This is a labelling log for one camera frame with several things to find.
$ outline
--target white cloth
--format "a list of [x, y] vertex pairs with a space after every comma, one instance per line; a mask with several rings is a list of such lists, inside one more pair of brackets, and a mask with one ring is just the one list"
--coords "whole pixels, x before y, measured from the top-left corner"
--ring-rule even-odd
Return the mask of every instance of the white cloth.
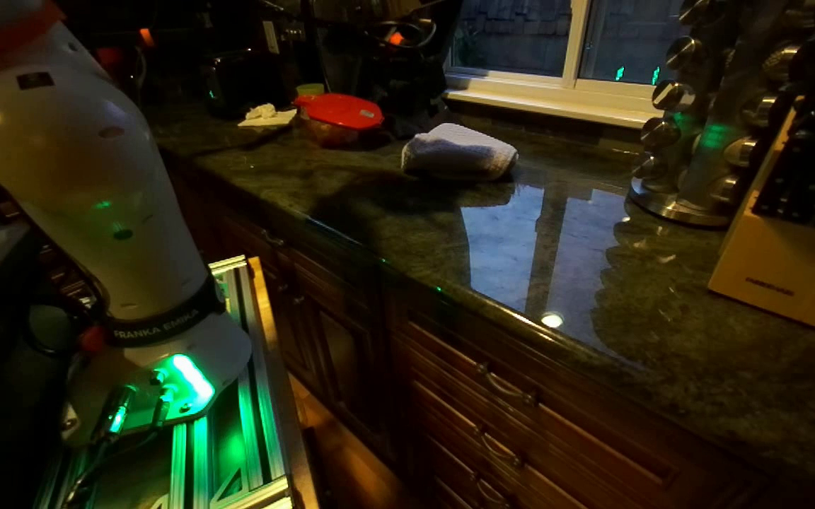
[[401, 171], [441, 182], [496, 182], [517, 151], [500, 140], [444, 121], [431, 133], [417, 133], [401, 148]]

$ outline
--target windowsill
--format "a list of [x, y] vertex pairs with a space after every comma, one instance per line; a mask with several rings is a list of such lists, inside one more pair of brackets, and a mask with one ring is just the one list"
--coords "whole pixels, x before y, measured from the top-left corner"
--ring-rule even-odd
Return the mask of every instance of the windowsill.
[[526, 79], [507, 75], [446, 75], [452, 103], [472, 103], [524, 114], [562, 117], [578, 121], [596, 121], [640, 130], [657, 117], [650, 108], [650, 84], [589, 82], [579, 79], [565, 87], [561, 79]]

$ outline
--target dark green granite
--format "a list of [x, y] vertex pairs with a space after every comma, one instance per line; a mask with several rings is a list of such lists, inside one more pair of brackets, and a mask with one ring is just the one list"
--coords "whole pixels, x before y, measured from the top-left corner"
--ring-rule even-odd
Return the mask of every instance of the dark green granite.
[[199, 111], [149, 117], [175, 157], [357, 241], [681, 427], [815, 472], [815, 332], [705, 289], [721, 233], [626, 200], [632, 161], [591, 135], [476, 125], [521, 151], [514, 179], [449, 188], [398, 174], [398, 144], [323, 151]]

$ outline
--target window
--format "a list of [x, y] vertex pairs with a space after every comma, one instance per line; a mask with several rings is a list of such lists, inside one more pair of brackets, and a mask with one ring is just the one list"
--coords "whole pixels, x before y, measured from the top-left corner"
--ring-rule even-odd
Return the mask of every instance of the window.
[[449, 99], [640, 127], [681, 0], [463, 0]]

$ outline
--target granite countertop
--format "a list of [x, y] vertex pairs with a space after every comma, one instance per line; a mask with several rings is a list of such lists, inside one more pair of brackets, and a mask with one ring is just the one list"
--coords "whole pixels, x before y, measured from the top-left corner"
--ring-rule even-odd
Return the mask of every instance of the granite countertop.
[[708, 292], [725, 233], [626, 200], [627, 159], [584, 135], [472, 125], [521, 151], [514, 179], [398, 174], [398, 144], [323, 151], [199, 108], [149, 114], [165, 151], [578, 363], [671, 422], [815, 472], [815, 332]]

